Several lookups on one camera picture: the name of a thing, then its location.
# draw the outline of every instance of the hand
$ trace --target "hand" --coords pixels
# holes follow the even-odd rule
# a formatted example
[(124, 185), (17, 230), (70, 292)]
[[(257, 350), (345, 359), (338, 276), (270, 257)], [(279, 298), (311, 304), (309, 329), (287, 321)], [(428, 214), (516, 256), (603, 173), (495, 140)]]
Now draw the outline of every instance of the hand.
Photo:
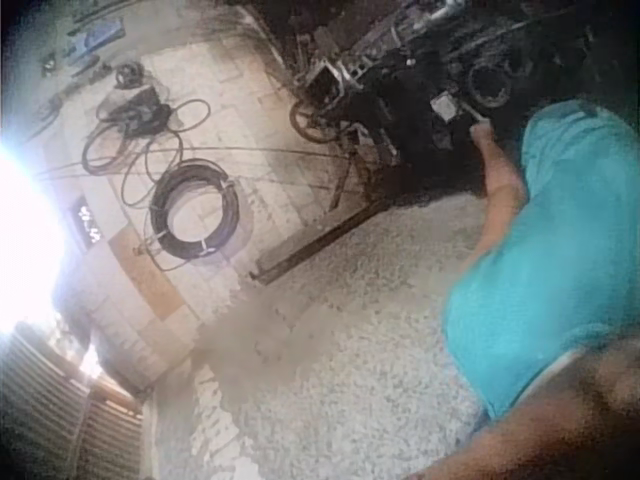
[(493, 143), (495, 141), (495, 132), (493, 130), (493, 125), (491, 125), (491, 122), (489, 120), (478, 122), (475, 125), (472, 125), (469, 129), (469, 133), (471, 133), (473, 143), (475, 143), (476, 147), (478, 148), (481, 148), (487, 143)]

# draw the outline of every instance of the bright light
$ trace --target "bright light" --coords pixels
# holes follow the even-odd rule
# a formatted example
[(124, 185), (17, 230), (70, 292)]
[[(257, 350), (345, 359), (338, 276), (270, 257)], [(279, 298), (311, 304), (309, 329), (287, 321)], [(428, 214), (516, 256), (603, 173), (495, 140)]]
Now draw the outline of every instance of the bright light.
[(96, 352), (96, 347), (94, 347), (93, 344), (89, 345), (89, 350), (87, 350), (87, 353), (85, 353), (82, 358), (80, 371), (91, 378), (98, 378), (102, 373), (102, 367), (98, 360), (98, 352)]
[(0, 333), (51, 314), (63, 254), (53, 208), (0, 147)]

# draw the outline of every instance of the coiled cable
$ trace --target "coiled cable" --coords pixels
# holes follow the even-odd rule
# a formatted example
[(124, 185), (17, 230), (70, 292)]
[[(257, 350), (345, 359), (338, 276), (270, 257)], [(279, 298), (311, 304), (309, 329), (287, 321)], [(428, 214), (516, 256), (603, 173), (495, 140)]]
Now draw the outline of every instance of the coiled cable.
[[(207, 237), (200, 241), (179, 239), (169, 227), (169, 214), (178, 198), (189, 187), (208, 185), (222, 196), (222, 218)], [(183, 260), (194, 260), (217, 252), (238, 227), (240, 204), (233, 182), (215, 162), (203, 158), (183, 161), (162, 174), (149, 205), (151, 227), (163, 250)]]

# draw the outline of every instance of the turquoise shirt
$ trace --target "turquoise shirt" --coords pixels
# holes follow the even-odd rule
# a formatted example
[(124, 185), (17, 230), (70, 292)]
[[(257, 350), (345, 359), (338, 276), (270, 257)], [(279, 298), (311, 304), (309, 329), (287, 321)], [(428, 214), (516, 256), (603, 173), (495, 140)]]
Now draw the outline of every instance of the turquoise shirt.
[(639, 152), (621, 119), (580, 101), (529, 122), (529, 203), (444, 313), (448, 348), (492, 418), (567, 351), (638, 324)]

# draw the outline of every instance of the person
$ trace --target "person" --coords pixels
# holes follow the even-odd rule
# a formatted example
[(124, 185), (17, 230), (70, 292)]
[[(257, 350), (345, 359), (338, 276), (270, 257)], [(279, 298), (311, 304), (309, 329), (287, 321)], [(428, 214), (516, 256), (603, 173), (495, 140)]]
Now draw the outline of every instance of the person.
[(471, 136), (486, 218), (444, 330), (492, 424), (413, 478), (565, 478), (578, 464), (586, 476), (566, 478), (632, 478), (603, 469), (619, 459), (607, 446), (640, 454), (638, 137), (581, 100), (532, 117), (519, 165), (489, 122)]

